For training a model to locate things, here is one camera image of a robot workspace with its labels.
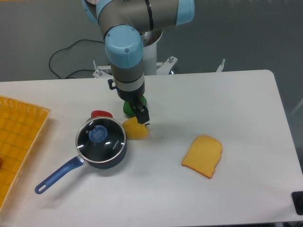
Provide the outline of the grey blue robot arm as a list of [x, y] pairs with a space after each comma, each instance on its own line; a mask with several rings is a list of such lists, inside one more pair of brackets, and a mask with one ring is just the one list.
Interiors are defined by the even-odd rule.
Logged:
[[145, 92], [143, 41], [145, 32], [189, 23], [193, 0], [84, 0], [90, 21], [98, 23], [113, 78], [109, 88], [130, 104], [138, 123], [149, 121], [142, 102]]

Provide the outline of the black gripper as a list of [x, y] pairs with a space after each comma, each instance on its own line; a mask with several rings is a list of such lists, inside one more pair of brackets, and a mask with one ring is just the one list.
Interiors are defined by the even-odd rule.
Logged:
[[121, 89], [118, 86], [118, 81], [108, 79], [107, 82], [110, 90], [116, 90], [121, 99], [132, 105], [132, 111], [134, 112], [139, 124], [145, 124], [150, 120], [148, 108], [142, 101], [142, 96], [145, 92], [144, 82], [136, 88], [130, 88], [130, 86], [127, 85], [127, 90]]

